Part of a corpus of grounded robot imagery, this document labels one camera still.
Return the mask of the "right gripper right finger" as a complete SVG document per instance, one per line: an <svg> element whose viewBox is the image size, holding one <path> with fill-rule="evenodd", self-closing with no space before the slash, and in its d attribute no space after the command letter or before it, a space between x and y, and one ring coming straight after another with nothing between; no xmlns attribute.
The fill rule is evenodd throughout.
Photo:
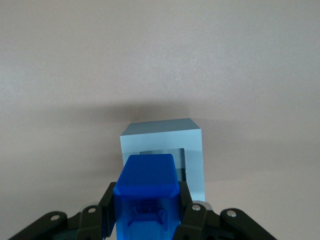
<svg viewBox="0 0 320 240"><path fill-rule="evenodd" d="M274 240L275 237L244 211L228 208L220 214L195 202L187 182L180 181L181 223L174 240Z"/></svg>

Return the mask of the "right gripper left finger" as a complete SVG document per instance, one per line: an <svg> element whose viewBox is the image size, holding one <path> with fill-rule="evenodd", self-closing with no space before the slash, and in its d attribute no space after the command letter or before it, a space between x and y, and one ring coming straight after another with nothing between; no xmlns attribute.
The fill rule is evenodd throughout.
<svg viewBox="0 0 320 240"><path fill-rule="evenodd" d="M111 182L98 204L85 207L72 217L51 211L12 236L11 240L105 240L116 223Z"/></svg>

